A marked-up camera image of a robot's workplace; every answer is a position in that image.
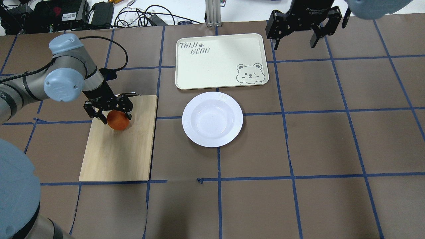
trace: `cutting board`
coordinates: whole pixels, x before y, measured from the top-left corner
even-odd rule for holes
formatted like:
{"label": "cutting board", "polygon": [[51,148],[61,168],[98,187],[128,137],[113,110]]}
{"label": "cutting board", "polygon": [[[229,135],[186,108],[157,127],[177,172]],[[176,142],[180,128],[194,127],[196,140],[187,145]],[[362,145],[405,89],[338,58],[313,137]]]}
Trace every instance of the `cutting board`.
{"label": "cutting board", "polygon": [[149,180],[157,99],[155,95],[130,97],[132,119],[123,131],[93,119],[79,177],[81,182]]}

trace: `white plate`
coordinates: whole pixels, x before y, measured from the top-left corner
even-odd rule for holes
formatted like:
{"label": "white plate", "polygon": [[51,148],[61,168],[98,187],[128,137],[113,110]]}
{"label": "white plate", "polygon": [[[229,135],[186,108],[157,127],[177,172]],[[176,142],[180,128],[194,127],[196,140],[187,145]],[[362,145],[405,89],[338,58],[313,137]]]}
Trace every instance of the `white plate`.
{"label": "white plate", "polygon": [[183,111],[186,135],[204,147],[219,147],[234,140],[244,118],[239,104],[221,92],[206,92],[193,98]]}

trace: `desk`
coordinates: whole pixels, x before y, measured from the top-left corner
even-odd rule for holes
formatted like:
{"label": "desk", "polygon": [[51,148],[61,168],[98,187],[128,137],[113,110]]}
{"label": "desk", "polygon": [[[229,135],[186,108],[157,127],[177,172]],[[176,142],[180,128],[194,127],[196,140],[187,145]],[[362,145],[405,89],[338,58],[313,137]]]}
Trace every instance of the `desk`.
{"label": "desk", "polygon": [[[176,41],[264,37],[265,24],[75,32],[130,49],[127,68],[109,81],[114,92],[159,97],[151,179],[78,182],[91,122],[84,97],[33,103],[0,126],[0,137],[34,163],[41,213],[78,239],[141,238],[146,217],[147,239],[422,237],[425,14],[352,18],[315,49],[311,32],[283,38],[275,52],[264,39],[269,82],[218,89],[240,104],[241,133],[219,148],[194,144],[181,114],[215,89],[176,88]],[[0,74],[43,66],[58,34],[0,37]],[[109,42],[83,43],[99,67],[123,63]]]}

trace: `white tray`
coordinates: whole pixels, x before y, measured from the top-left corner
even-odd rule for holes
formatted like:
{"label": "white tray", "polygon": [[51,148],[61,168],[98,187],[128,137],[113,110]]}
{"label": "white tray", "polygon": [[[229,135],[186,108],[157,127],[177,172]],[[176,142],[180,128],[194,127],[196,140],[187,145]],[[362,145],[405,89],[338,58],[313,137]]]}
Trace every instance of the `white tray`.
{"label": "white tray", "polygon": [[179,89],[264,85],[267,81],[263,38],[257,33],[182,38],[177,42]]}

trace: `bear illustration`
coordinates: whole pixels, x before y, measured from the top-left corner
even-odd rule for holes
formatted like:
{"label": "bear illustration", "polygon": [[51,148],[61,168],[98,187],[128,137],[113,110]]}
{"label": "bear illustration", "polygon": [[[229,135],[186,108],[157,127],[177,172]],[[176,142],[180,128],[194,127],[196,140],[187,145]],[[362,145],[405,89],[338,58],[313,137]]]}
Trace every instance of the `bear illustration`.
{"label": "bear illustration", "polygon": [[259,63],[247,66],[239,64],[237,66],[238,76],[236,77],[236,80],[240,82],[241,85],[261,84],[266,78],[261,70],[262,68],[263,66]]}

